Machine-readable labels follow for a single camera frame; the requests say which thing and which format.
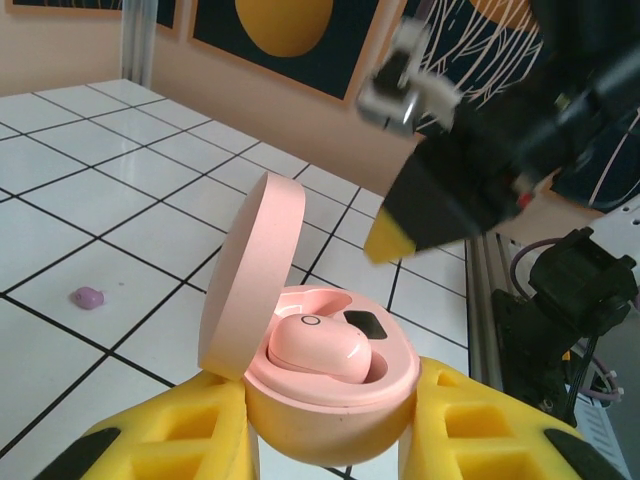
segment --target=pink earbud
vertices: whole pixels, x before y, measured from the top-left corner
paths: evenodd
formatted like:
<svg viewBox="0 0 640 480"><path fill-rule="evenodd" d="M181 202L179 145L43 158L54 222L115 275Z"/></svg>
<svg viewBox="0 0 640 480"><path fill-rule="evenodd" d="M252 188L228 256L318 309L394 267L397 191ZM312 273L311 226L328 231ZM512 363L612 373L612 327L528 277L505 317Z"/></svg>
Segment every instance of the pink earbud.
<svg viewBox="0 0 640 480"><path fill-rule="evenodd" d="M269 339L269 360L286 370L362 383L371 366L367 337L346 322L319 315L290 315Z"/></svg>

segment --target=pink earbud case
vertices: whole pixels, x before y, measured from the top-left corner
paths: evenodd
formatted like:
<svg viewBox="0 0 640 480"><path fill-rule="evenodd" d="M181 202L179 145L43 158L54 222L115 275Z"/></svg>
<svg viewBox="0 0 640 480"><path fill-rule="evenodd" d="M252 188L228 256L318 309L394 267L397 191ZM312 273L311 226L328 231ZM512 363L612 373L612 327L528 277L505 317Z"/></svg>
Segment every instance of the pink earbud case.
<svg viewBox="0 0 640 480"><path fill-rule="evenodd" d="M243 379L249 422L275 449L305 463L350 465L384 452L410 424L420 361L401 328L375 302L338 288L284 287L304 205L302 186L275 174L265 174L247 196L211 279L199 363L230 380ZM296 314L332 321L305 340L306 349L291 342L307 331L286 326L270 353L274 329ZM345 367L335 358L361 340L351 326L368 337L370 352L354 349L355 363ZM283 351L288 362L293 358L303 366L287 369L281 359L270 360L270 354ZM312 371L306 359L295 360L307 353L327 374ZM370 366L357 383L365 358Z"/></svg>

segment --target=earbud case lid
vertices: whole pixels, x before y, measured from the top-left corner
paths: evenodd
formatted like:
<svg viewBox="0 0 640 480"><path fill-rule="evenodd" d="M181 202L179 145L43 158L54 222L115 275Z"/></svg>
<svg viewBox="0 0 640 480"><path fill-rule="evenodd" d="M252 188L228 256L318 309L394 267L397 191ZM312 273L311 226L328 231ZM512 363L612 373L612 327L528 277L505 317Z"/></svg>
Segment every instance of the earbud case lid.
<svg viewBox="0 0 640 480"><path fill-rule="evenodd" d="M266 173L229 231L200 320L200 368L239 380L269 327L296 251L304 188Z"/></svg>

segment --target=yellow foam holder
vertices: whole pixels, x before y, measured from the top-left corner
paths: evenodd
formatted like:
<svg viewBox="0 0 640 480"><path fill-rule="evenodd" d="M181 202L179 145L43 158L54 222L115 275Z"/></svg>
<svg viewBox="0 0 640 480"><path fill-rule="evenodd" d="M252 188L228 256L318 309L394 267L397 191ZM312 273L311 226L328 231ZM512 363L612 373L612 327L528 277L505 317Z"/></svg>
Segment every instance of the yellow foam holder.
<svg viewBox="0 0 640 480"><path fill-rule="evenodd" d="M121 433L83 480L254 480L242 382L208 372L108 418Z"/></svg>
<svg viewBox="0 0 640 480"><path fill-rule="evenodd" d="M422 358L410 434L400 440L402 480L580 480L547 439L569 425Z"/></svg>

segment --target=beige wall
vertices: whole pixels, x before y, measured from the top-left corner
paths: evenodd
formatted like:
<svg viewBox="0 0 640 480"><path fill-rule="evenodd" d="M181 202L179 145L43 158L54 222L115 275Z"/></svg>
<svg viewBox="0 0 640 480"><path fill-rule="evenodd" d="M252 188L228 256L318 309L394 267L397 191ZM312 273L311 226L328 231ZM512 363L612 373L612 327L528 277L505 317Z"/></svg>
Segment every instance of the beige wall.
<svg viewBox="0 0 640 480"><path fill-rule="evenodd" d="M117 78L120 21L10 15L0 2L0 96Z"/></svg>
<svg viewBox="0 0 640 480"><path fill-rule="evenodd" d="M342 108L187 43L190 0L179 41L159 36L153 88L187 106L383 193L414 143L362 122ZM367 68L392 28L400 0L381 0L381 23Z"/></svg>

